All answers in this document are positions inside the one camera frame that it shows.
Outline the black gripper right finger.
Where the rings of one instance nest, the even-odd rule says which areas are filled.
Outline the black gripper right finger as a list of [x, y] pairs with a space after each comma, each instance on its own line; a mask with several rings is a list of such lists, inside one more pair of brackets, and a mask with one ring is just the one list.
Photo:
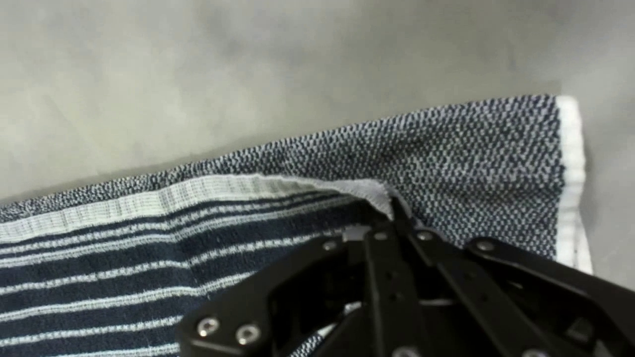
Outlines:
[[370, 217], [364, 357], [635, 357], [635, 294], [495, 239]]

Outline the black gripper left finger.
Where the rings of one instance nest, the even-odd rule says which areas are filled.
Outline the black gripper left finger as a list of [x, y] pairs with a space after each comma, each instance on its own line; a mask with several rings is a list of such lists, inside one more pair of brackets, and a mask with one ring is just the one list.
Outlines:
[[227, 288], [179, 324], [183, 357], [366, 357], [362, 243], [318, 239]]

